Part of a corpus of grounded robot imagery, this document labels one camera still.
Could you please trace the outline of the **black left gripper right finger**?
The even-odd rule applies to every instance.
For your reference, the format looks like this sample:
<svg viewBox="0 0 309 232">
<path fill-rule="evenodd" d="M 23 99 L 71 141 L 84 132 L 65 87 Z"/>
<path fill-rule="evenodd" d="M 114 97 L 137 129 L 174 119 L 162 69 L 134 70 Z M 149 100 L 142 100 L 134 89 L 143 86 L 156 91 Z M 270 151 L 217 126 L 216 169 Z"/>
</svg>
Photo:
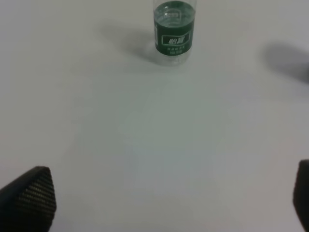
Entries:
<svg viewBox="0 0 309 232">
<path fill-rule="evenodd" d="M 299 162 L 293 204 L 304 231 L 309 232 L 309 160 Z"/>
</svg>

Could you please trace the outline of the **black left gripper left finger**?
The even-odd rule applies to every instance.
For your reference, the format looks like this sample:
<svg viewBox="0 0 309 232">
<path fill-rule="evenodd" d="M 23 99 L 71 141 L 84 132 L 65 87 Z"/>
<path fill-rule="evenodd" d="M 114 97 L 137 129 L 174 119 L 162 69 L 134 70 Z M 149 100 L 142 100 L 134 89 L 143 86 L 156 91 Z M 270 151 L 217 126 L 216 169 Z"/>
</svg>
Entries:
<svg viewBox="0 0 309 232">
<path fill-rule="evenodd" d="M 36 166 L 0 189 L 0 230 L 47 232 L 56 209 L 51 171 Z"/>
</svg>

